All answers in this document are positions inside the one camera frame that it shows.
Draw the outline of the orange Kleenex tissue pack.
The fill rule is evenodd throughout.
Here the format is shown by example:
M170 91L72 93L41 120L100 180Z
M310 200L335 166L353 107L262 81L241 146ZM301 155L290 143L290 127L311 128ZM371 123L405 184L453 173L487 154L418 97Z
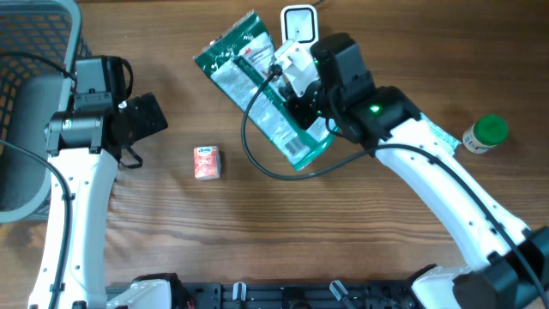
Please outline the orange Kleenex tissue pack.
M194 174L198 180L219 179L220 152L217 146L194 148Z

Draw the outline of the green 3M gloves package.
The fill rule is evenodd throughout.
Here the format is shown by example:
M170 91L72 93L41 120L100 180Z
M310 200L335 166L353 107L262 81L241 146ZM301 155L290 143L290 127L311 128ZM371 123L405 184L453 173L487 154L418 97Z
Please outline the green 3M gloves package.
M221 36L204 47L194 61L204 74L241 110L268 77L275 45L255 11L236 21ZM300 129L284 108L279 88L283 80L273 80L255 100L247 122L263 135L299 171L313 162L335 140L319 118L310 128Z

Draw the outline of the mint green wipes pack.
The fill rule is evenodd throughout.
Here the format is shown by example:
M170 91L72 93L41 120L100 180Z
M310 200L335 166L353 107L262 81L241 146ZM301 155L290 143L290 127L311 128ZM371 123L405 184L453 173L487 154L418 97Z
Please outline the mint green wipes pack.
M436 137L437 142L451 155L455 155L455 150L461 144L455 137L443 130L437 124L433 123L424 113L421 113L421 118L425 120L430 128L431 133Z

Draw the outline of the green lid white jar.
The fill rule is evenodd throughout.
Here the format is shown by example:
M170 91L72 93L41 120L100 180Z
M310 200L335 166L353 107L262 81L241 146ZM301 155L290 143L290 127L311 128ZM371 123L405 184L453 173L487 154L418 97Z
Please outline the green lid white jar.
M484 154L503 143L509 132L509 126L503 118L488 114L463 133L462 143L470 152Z

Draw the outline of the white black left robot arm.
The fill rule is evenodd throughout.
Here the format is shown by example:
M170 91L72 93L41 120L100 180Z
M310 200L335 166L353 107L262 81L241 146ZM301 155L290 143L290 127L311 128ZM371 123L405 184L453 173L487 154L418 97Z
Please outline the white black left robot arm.
M151 93L56 112L48 124L51 203L30 308L105 308L106 217L123 150L166 129Z

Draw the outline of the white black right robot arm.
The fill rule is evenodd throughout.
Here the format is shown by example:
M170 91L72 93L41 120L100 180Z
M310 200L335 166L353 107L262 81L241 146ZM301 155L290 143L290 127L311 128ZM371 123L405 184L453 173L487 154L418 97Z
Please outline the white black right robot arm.
M425 308L523 308L548 291L548 231L530 229L449 154L398 88L377 86L356 42L336 33L286 41L274 55L286 108L301 128L335 123L349 142L400 176L445 226L462 267L430 266L412 280Z

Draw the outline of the white barcode scanner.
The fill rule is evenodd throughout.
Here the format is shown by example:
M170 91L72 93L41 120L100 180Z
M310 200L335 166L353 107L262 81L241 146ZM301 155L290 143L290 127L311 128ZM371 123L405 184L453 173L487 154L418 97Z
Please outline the white barcode scanner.
M289 5L282 9L281 40L312 45L319 39L317 9L311 4Z

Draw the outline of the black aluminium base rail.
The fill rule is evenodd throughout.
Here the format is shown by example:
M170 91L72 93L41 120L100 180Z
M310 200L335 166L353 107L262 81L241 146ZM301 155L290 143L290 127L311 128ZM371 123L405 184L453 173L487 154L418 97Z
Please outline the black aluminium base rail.
M134 282L107 289L108 308L421 308L404 281L248 284Z

